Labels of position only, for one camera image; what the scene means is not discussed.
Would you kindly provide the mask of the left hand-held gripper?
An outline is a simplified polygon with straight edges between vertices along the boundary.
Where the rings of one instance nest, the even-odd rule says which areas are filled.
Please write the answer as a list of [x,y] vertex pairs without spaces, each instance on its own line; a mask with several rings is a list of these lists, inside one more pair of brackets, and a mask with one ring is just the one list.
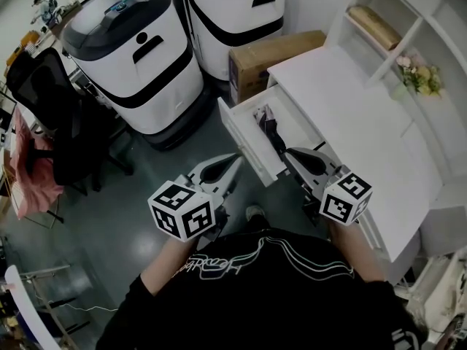
[[181,242],[214,241],[228,222],[225,198],[233,192],[244,158],[236,153],[199,163],[188,175],[166,181],[147,203],[156,227]]

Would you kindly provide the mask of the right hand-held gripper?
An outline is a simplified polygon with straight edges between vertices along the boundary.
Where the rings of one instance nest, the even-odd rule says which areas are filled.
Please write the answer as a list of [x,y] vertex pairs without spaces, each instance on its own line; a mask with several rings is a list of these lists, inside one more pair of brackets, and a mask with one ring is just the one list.
[[307,191],[303,210],[312,222],[323,216],[348,226],[367,209],[373,187],[347,166],[307,148],[288,148],[282,158]]

